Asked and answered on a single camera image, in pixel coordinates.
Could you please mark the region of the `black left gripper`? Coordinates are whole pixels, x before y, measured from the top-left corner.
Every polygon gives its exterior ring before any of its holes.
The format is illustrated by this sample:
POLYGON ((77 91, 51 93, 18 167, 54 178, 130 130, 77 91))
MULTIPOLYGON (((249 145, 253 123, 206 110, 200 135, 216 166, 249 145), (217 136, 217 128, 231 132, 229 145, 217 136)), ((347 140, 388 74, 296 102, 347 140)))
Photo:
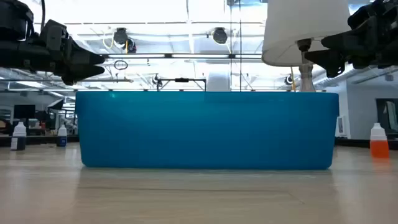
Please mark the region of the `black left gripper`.
POLYGON ((37 63, 37 71, 52 72, 60 76, 64 84, 72 86, 89 77, 104 73, 105 69, 100 66, 105 61, 102 55, 95 54, 80 47, 73 39, 63 39, 61 50, 40 56, 37 63))

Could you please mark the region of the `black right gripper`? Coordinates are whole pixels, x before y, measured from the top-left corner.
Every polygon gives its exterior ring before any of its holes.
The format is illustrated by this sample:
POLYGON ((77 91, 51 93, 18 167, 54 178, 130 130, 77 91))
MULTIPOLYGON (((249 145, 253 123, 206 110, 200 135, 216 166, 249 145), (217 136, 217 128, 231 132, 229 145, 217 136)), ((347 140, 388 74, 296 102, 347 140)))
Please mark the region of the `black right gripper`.
POLYGON ((370 65, 397 66, 397 28, 378 27, 376 17, 370 17, 353 30, 323 38, 322 45, 329 50, 307 52, 304 57, 325 69, 328 78, 341 75, 345 61, 355 69, 370 65))

